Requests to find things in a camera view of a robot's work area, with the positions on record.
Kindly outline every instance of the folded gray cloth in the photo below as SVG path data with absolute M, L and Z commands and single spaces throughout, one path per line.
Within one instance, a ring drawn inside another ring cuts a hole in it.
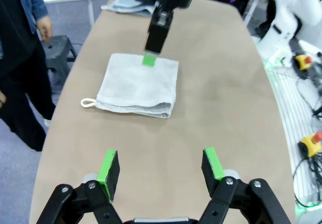
M 112 54 L 96 100 L 85 98 L 81 105 L 169 118 L 176 101 L 179 63 L 157 58 L 151 67 L 142 61 L 142 55 Z
M 102 6 L 102 9 L 150 17 L 154 12 L 155 6 L 144 5 L 136 0 L 115 0 L 109 6 Z

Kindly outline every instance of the black pants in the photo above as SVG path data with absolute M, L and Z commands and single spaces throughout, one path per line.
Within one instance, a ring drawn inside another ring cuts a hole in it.
M 51 99 L 45 60 L 45 52 L 38 41 L 30 58 L 0 79 L 0 90 L 7 97 L 0 108 L 0 118 L 11 132 L 36 151 L 42 151 L 46 133 L 37 121 L 26 94 L 37 111 L 51 120 L 55 105 Z

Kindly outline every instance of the gray plastic stool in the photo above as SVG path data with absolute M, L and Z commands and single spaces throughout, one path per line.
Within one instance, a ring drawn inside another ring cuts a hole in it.
M 52 86 L 52 91 L 59 92 L 62 90 L 69 74 L 67 62 L 74 62 L 77 53 L 66 35 L 54 36 L 48 43 L 42 41 L 41 44 L 45 50 L 47 67 L 54 69 L 60 78 L 60 84 Z M 73 58 L 68 57 L 69 52 L 72 53 Z

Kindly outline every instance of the bolt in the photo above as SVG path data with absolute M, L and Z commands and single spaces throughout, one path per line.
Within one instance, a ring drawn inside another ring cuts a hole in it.
M 94 189 L 94 188 L 95 188 L 95 183 L 94 183 L 94 182 L 91 182 L 91 183 L 89 184 L 89 188 L 90 188 L 90 189 Z
M 233 184 L 233 180 L 231 178 L 226 179 L 226 184 L 227 185 L 232 185 Z
M 254 185 L 257 188 L 261 188 L 262 184 L 259 181 L 254 181 Z
M 68 188 L 67 187 L 64 187 L 64 188 L 62 188 L 61 192 L 62 193 L 65 193 L 67 190 L 68 190 Z

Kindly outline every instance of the hand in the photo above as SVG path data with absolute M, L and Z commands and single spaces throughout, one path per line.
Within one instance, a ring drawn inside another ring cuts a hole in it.
M 38 19 L 36 24 L 42 40 L 47 43 L 51 39 L 52 35 L 52 24 L 49 16 L 44 16 L 41 19 Z
M 4 103 L 6 103 L 7 98 L 6 96 L 0 91 L 0 108 L 3 106 Z

